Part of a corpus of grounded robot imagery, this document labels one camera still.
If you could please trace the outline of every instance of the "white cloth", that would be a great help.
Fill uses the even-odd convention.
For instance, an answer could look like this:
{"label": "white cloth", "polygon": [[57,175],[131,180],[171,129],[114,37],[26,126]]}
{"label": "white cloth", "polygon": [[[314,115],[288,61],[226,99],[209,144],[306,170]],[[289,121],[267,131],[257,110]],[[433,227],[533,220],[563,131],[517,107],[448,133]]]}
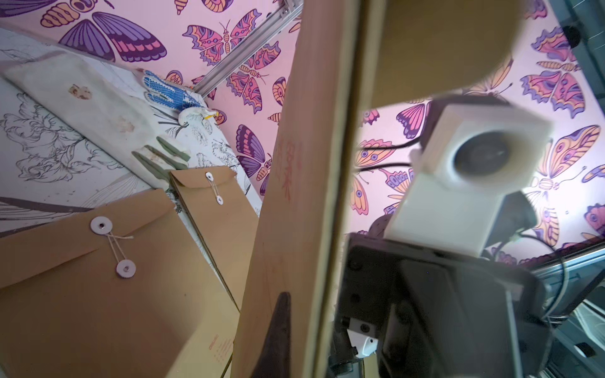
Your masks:
{"label": "white cloth", "polygon": [[170,155],[179,168],[188,166],[158,142],[165,134],[151,107],[118,90],[78,56],[62,53],[20,64],[4,76],[152,187],[167,189],[168,182],[148,171],[133,151],[150,146]]}

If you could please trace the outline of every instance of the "camera lens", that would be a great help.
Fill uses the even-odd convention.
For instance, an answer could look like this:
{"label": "camera lens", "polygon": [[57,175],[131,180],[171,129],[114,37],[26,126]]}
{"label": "camera lens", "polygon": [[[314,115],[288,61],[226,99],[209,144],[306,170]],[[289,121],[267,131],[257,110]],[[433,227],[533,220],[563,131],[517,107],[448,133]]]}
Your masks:
{"label": "camera lens", "polygon": [[506,165],[510,152],[501,132],[486,132],[467,140],[456,153],[454,166],[461,174],[486,176]]}

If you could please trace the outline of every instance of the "stain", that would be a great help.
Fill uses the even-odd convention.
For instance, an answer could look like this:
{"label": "stain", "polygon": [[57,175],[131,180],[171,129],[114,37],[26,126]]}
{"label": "stain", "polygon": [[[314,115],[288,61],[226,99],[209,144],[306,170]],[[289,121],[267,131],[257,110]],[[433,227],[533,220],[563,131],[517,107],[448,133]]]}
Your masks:
{"label": "stain", "polygon": [[134,125],[130,121],[120,117],[120,120],[117,122],[117,130],[119,132],[133,132]]}
{"label": "stain", "polygon": [[93,98],[93,94],[90,93],[90,90],[87,87],[83,86],[80,88],[76,84],[71,85],[69,93],[80,100],[90,100]]}

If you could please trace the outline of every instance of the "red writing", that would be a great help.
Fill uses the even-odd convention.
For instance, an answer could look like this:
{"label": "red writing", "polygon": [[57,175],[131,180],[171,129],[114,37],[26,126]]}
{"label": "red writing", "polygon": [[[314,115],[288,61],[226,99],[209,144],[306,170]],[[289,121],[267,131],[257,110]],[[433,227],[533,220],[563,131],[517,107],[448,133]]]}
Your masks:
{"label": "red writing", "polygon": [[214,359],[217,362],[225,362],[225,361],[227,361],[227,358],[229,358],[229,356],[231,355],[232,351],[233,351],[233,340],[232,339],[224,340],[218,346],[217,350],[215,350]]}
{"label": "red writing", "polygon": [[296,145],[292,142],[286,144],[286,168],[284,170],[284,183],[282,189],[284,189],[284,195],[288,202],[290,202],[290,187],[292,186],[292,165],[294,162],[294,152],[296,151]]}
{"label": "red writing", "polygon": [[210,346],[208,347],[208,350],[212,350],[212,347],[214,346],[214,343],[216,343],[218,340],[218,335],[214,335],[214,338],[212,339],[212,342],[210,343]]}

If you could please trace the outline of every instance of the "purple butterfly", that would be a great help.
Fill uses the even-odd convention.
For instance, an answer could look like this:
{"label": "purple butterfly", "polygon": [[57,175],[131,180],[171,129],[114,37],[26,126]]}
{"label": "purple butterfly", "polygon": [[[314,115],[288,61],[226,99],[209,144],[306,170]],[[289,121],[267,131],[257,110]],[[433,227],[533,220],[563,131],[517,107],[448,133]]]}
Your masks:
{"label": "purple butterfly", "polygon": [[2,0],[0,17],[12,17],[44,8],[57,0]]}
{"label": "purple butterfly", "polygon": [[246,175],[252,177],[258,171],[257,181],[264,179],[260,190],[260,194],[264,195],[267,191],[267,182],[269,181],[271,163],[273,162],[271,155],[267,154],[269,155],[269,159],[265,161],[265,151],[261,142],[246,125],[240,125],[237,129],[235,148],[240,154],[246,155],[237,156]]}
{"label": "purple butterfly", "polygon": [[[22,15],[56,1],[0,0],[0,17]],[[80,17],[80,13],[91,11],[95,4],[96,0],[72,0],[69,4],[59,3],[42,15],[40,24],[47,28],[61,27],[75,21]],[[88,19],[78,22],[59,40],[59,43],[112,62],[116,61],[116,56],[109,41],[126,62],[148,62],[163,58],[167,54],[166,47],[153,34],[132,21],[104,12],[93,13],[92,18],[94,23]]]}

